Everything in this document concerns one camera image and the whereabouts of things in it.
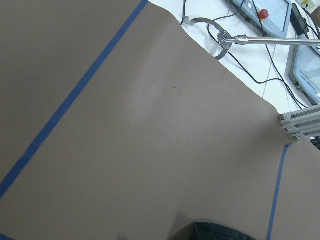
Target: blue painter's tape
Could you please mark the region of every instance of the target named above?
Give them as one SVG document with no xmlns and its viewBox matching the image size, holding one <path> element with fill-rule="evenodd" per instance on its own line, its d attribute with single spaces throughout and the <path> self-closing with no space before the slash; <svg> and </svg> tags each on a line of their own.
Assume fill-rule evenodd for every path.
<svg viewBox="0 0 320 240">
<path fill-rule="evenodd" d="M 0 240 L 14 240 L 14 239 L 0 233 Z"/>
<path fill-rule="evenodd" d="M 16 162 L 10 172 L 5 176 L 3 181 L 0 183 L 0 200 L 6 194 L 11 185 L 18 178 L 24 167 L 30 162 L 36 152 L 39 150 L 40 146 L 44 141 L 48 138 L 51 132 L 55 129 L 61 118 L 66 114 L 71 105 L 75 102 L 80 93 L 85 89 L 87 84 L 90 82 L 92 77 L 110 55 L 110 53 L 117 46 L 121 38 L 128 31 L 132 23 L 136 20 L 139 14 L 147 5 L 148 0 L 141 0 L 139 5 L 135 8 L 129 18 L 122 25 L 120 30 L 115 34 L 113 39 L 109 42 L 109 44 L 105 47 L 99 57 L 95 60 L 89 70 L 85 73 L 85 75 L 78 82 L 76 87 L 70 92 L 69 96 L 64 100 L 58 110 L 54 113 L 54 115 L 50 118 L 50 120 L 46 123 L 44 128 L 40 131 L 40 133 L 33 140 L 31 145 L 27 148 L 23 156 Z"/>
<path fill-rule="evenodd" d="M 269 227 L 268 227 L 268 233 L 266 236 L 266 240 L 271 240 L 271 235 L 272 235 L 272 230 L 274 227 L 274 221 L 275 221 L 275 216 L 276 216 L 276 209 L 277 209 L 277 203 L 278 203 L 278 196 L 279 196 L 279 190 L 280 190 L 280 183 L 281 183 L 281 177 L 282 177 L 282 171 L 284 169 L 284 164 L 285 164 L 285 159 L 287 156 L 287 151 L 288 148 L 291 146 L 291 144 L 287 144 L 284 146 L 282 156 L 281 156 L 281 161 L 280 161 L 280 167 L 279 167 L 279 172 L 278 172 L 278 177 L 276 180 L 276 185 L 275 185 L 275 191 L 274 191 L 274 196 L 273 196 L 273 204 L 272 204 L 272 209 L 271 209 L 271 215 L 270 215 L 270 221 L 269 221 Z"/>
</svg>

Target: metal rod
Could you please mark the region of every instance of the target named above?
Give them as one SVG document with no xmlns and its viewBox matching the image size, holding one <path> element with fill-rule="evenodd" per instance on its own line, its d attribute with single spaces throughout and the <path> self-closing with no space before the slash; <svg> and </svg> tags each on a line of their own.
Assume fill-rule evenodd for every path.
<svg viewBox="0 0 320 240">
<path fill-rule="evenodd" d="M 320 46 L 320 40 L 316 39 L 296 39 L 296 38 L 273 38 L 273 37 L 248 37 L 245 35 L 236 36 L 233 40 L 235 44 L 275 44 L 275 45 L 306 45 Z"/>
</svg>

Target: metal bracket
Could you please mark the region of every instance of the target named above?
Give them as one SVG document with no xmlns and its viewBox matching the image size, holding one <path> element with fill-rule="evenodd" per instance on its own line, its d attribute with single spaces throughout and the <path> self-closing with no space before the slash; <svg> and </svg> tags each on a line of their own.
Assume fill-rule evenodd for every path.
<svg viewBox="0 0 320 240">
<path fill-rule="evenodd" d="M 288 112 L 281 117 L 281 128 L 297 141 L 320 136 L 320 105 Z"/>
</svg>

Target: red emergency stop button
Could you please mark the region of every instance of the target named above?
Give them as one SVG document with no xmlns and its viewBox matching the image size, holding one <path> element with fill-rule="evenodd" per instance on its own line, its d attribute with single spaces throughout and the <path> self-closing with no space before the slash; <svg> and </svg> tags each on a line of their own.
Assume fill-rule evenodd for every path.
<svg viewBox="0 0 320 240">
<path fill-rule="evenodd" d="M 269 12 L 266 9 L 262 9 L 259 12 L 259 18 L 261 18 L 262 20 L 265 20 L 268 17 L 269 17 Z"/>
</svg>

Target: dark fabric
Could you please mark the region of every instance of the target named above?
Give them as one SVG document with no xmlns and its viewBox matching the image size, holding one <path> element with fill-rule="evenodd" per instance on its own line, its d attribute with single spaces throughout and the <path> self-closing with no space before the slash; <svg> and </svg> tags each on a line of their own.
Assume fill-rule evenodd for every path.
<svg viewBox="0 0 320 240">
<path fill-rule="evenodd" d="M 237 230 L 208 222 L 196 222 L 190 240 L 255 240 Z"/>
</svg>

